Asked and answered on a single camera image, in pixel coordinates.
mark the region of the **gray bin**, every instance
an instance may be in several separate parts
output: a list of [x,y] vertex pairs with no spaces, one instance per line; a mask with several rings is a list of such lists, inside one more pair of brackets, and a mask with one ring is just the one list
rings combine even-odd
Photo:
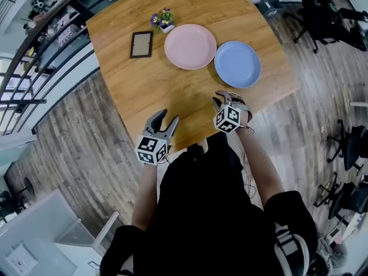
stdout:
[[267,20],[285,11],[279,0],[260,0],[257,8]]

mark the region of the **pink plate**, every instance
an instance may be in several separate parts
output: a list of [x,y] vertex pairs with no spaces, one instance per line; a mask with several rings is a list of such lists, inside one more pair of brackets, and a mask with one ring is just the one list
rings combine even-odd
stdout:
[[216,39],[200,25],[181,25],[173,29],[165,40],[169,61],[184,70],[205,67],[216,54]]

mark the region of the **potted plant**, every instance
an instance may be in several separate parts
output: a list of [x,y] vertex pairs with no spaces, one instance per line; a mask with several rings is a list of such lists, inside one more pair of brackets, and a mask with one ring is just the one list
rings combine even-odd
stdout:
[[153,28],[160,28],[162,32],[167,33],[175,27],[173,16],[174,15],[170,13],[170,8],[164,8],[159,14],[155,13],[152,15],[151,25]]

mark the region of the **plate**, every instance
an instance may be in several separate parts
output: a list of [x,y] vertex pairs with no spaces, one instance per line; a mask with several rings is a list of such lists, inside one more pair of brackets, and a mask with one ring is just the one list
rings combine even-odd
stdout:
[[214,67],[220,78],[235,88],[248,88],[260,76],[260,60],[248,44],[228,41],[221,45],[214,57]]
[[173,29],[165,40],[165,53],[172,64],[184,70],[197,70],[216,54],[216,39],[200,25],[186,24]]

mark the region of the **wooden table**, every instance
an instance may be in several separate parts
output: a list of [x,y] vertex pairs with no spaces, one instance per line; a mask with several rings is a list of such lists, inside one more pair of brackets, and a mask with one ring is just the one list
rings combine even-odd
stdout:
[[[176,25],[209,29],[218,46],[243,41],[257,51],[262,74],[248,89],[234,89],[216,74],[213,61],[200,70],[181,70],[164,52],[166,34],[154,34],[152,57],[130,59],[133,32],[150,30],[150,17],[169,7]],[[268,26],[250,0],[120,0],[87,22],[103,78],[120,116],[135,141],[146,120],[167,108],[163,126],[178,114],[171,153],[216,133],[212,97],[216,90],[240,94],[253,113],[297,90],[292,68]]]

